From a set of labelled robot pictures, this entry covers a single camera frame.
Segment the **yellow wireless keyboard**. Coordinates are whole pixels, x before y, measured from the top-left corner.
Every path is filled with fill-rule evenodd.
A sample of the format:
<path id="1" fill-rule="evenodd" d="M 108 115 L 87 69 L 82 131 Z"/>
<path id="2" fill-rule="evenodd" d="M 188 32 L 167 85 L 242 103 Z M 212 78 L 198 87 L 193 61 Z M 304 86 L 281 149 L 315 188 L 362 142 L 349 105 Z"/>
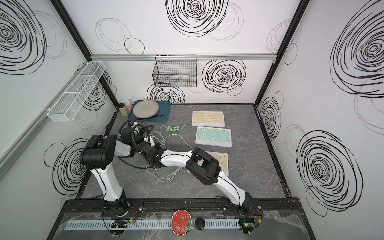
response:
<path id="1" fill-rule="evenodd" d="M 229 157 L 227 153 L 208 152 L 209 155 L 219 161 L 219 166 L 222 168 L 224 174 L 229 176 Z"/>
<path id="2" fill-rule="evenodd" d="M 223 112 L 193 111 L 192 126 L 195 127 L 224 127 Z"/>

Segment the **green wireless keyboard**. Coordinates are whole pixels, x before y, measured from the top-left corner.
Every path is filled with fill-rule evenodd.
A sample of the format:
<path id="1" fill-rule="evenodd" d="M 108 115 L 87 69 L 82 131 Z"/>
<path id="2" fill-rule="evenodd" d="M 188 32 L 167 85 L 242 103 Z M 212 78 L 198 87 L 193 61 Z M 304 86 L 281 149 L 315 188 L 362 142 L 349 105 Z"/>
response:
<path id="1" fill-rule="evenodd" d="M 195 143 L 214 147 L 231 148 L 232 131 L 223 128 L 197 127 Z"/>

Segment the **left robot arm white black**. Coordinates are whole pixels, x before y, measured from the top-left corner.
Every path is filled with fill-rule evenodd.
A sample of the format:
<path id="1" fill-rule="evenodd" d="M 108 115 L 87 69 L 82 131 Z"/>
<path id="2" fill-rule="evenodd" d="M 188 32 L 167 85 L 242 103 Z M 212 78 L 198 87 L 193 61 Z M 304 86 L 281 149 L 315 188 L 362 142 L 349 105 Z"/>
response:
<path id="1" fill-rule="evenodd" d="M 103 202 L 106 206 L 128 208 L 124 189 L 119 184 L 113 169 L 113 160 L 117 157 L 125 165 L 135 169 L 145 169 L 126 162 L 136 153 L 142 155 L 148 167 L 153 164 L 148 157 L 150 147 L 156 147 L 150 136 L 153 125 L 141 125 L 132 120 L 125 121 L 117 135 L 93 135 L 80 154 L 80 163 L 97 179 Z"/>

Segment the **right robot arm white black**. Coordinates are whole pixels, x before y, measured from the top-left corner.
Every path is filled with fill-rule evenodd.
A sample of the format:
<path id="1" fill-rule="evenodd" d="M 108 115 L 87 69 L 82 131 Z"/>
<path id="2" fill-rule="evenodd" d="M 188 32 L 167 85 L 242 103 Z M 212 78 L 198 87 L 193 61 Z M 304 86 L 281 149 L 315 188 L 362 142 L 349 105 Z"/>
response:
<path id="1" fill-rule="evenodd" d="M 150 143 L 151 134 L 146 126 L 137 124 L 131 129 L 132 148 L 145 158 L 148 167 L 185 168 L 202 184 L 215 186 L 222 191 L 239 214 L 245 215 L 255 210 L 252 196 L 230 180 L 219 161 L 201 148 L 196 147 L 188 152 L 162 149 Z"/>

